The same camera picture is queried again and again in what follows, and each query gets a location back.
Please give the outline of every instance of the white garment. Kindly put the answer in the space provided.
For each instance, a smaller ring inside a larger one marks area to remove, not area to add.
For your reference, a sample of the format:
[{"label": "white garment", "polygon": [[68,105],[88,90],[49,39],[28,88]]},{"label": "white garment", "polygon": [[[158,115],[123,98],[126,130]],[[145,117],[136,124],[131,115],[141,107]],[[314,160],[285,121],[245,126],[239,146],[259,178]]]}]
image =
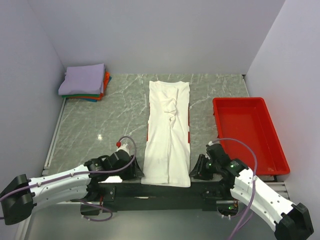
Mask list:
[{"label": "white garment", "polygon": [[142,184],[190,187],[188,82],[149,82],[150,116]]}]

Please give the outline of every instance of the tabletop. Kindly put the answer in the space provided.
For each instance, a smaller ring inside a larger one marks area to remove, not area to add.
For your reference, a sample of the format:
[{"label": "tabletop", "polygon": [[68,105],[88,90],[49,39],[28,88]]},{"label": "tabletop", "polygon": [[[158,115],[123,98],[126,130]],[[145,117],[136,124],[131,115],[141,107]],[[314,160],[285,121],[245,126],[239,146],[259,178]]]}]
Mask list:
[{"label": "tabletop", "polygon": [[217,127],[213,98],[248,97],[240,74],[111,74],[101,101],[68,99],[65,103],[49,174],[60,173],[89,159],[111,155],[120,137],[131,136],[137,145],[137,161],[143,170],[149,118],[149,82],[190,83],[190,170],[214,140]]}]

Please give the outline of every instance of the red tray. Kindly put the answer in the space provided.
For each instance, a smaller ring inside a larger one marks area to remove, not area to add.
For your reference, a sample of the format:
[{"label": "red tray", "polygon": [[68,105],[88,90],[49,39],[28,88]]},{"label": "red tray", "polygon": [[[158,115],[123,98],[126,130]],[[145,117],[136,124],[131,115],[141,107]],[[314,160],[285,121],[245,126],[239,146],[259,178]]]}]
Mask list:
[{"label": "red tray", "polygon": [[[257,175],[290,173],[266,103],[261,97],[216,97],[213,115],[218,138],[234,138],[247,144],[256,154]],[[251,153],[231,140],[220,142],[231,159],[238,158],[251,169],[255,166]]]}]

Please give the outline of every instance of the white wall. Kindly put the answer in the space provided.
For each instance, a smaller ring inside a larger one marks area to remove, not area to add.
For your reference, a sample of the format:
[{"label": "white wall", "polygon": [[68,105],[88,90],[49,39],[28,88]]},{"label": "white wall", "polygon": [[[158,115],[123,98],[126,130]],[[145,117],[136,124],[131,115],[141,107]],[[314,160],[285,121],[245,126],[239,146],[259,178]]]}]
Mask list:
[{"label": "white wall", "polygon": [[28,0],[64,66],[246,74],[284,0]]},{"label": "white wall", "polygon": [[286,0],[247,75],[251,96],[265,99],[291,173],[294,202],[310,210],[320,239],[320,1]]},{"label": "white wall", "polygon": [[[62,104],[57,93],[63,75],[27,0],[1,0],[0,191],[17,175],[41,174]],[[16,229],[1,220],[0,238],[13,239]]]}]

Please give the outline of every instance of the stack of folded clothes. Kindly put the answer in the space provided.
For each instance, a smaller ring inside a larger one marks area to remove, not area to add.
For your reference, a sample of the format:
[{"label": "stack of folded clothes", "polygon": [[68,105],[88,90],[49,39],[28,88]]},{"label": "stack of folded clothes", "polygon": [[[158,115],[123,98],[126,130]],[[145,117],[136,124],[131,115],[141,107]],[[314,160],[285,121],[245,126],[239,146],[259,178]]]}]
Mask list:
[{"label": "stack of folded clothes", "polygon": [[104,96],[110,78],[104,64],[70,66],[66,68],[58,93],[63,98],[96,102]]}]

